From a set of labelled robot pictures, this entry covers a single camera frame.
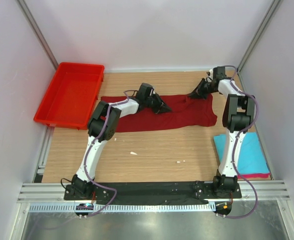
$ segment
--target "blue cloth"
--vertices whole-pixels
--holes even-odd
[[[216,149],[221,162],[226,143],[226,135],[214,136]],[[255,132],[248,132],[242,142],[238,171],[241,174],[268,174],[269,169],[262,153],[258,136]]]

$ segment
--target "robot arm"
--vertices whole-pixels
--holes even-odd
[[[253,100],[244,94],[226,76],[226,69],[219,66],[208,72],[212,75],[212,80],[202,79],[198,86],[189,94],[191,98],[206,99],[208,94],[219,92],[227,98],[227,103],[223,113],[222,123],[226,128],[226,144],[223,159],[217,170],[217,175],[213,179],[213,189],[215,192],[230,193],[237,187],[237,172],[234,165],[238,166],[241,144],[246,132],[239,135],[238,144],[235,148],[234,164],[232,152],[235,146],[236,136],[239,131],[248,127],[254,119],[255,104]]]
[[[110,112],[108,118],[106,118],[109,104],[111,105]],[[143,83],[136,96],[130,97],[127,101],[115,103],[100,101],[88,122],[89,137],[86,152],[80,168],[71,180],[71,185],[66,186],[65,200],[90,198],[94,191],[94,185],[88,180],[87,174],[85,173],[85,160],[88,175],[91,179],[94,179],[100,155],[108,140],[116,132],[119,119],[130,114],[135,114],[145,107],[151,108],[155,114],[171,112],[170,107],[162,101],[160,96],[154,92],[153,87],[147,83]],[[105,121],[107,121],[107,124],[105,129],[103,129]],[[92,147],[86,157],[86,153],[91,145]]]
[[[121,103],[122,102],[113,103],[113,106],[115,106],[115,108],[117,108],[117,109],[111,110],[110,118],[112,118],[112,120],[110,122],[117,121],[117,123],[118,123],[118,120],[116,120],[116,118],[118,117],[119,113],[120,113],[119,117],[122,118],[124,116],[129,115],[129,114],[135,114],[138,112],[139,103],[136,100],[130,98],[128,100],[128,102],[126,102],[124,104],[121,104]],[[103,102],[103,101],[101,101],[99,103],[99,105],[101,105],[101,106],[105,105],[106,107],[108,107],[107,103]],[[96,122],[97,122],[98,119],[94,118],[94,116],[91,118],[91,120],[88,124],[88,128],[91,127],[91,131],[94,131],[93,128],[97,127],[97,126],[94,126],[94,121],[96,120]],[[96,167],[97,167],[100,155],[102,153],[102,150],[105,147],[108,140],[111,139],[111,137],[113,136],[113,134],[116,130],[117,124],[113,124],[113,125],[114,125],[114,127],[110,128],[107,132],[107,135],[104,137],[105,140],[102,140],[102,141],[99,141],[98,139],[95,140],[94,146],[92,147],[92,149],[90,150],[90,152],[87,156],[87,159],[88,159],[88,161],[86,163],[87,169],[88,169],[89,176],[92,179],[95,178]],[[96,133],[92,132],[91,134],[89,134],[86,152],[88,151],[89,146],[92,144],[92,141],[94,141],[95,135],[97,135],[97,132]],[[81,179],[83,181],[87,181],[88,178],[87,178],[85,171],[84,171],[84,161],[85,161],[85,156],[83,157],[80,168],[78,169],[76,174],[79,179]]]

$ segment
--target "red plastic bin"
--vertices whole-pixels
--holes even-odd
[[[86,130],[103,71],[102,65],[62,62],[33,120],[47,126]]]

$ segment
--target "white enclosure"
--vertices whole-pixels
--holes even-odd
[[[27,0],[57,61],[107,71],[239,64],[271,0]]]
[[[0,1],[0,240],[32,181],[45,127],[33,121],[54,68],[15,1]]]
[[[294,1],[284,1],[242,72],[260,102],[257,128],[276,179],[294,203]]]
[[[17,2],[27,4],[37,34]],[[0,0],[0,240],[12,230],[22,183],[35,173],[46,128],[33,116],[52,63],[109,72],[239,66],[274,2]],[[240,77],[260,103],[257,130],[273,176],[285,180],[294,203],[294,0],[283,1]]]

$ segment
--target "wooden surface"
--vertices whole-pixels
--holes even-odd
[[[123,91],[138,89],[141,83],[151,84],[160,95],[188,94],[205,76],[205,72],[107,73],[99,96],[122,96]],[[162,131],[116,133],[102,152],[96,180],[211,181],[218,167],[213,136],[225,133],[222,126],[225,102],[222,95],[213,94],[213,111],[218,121],[212,127],[188,126]],[[87,137],[84,130],[54,130],[43,183],[58,183],[61,178],[72,178],[82,161]]]

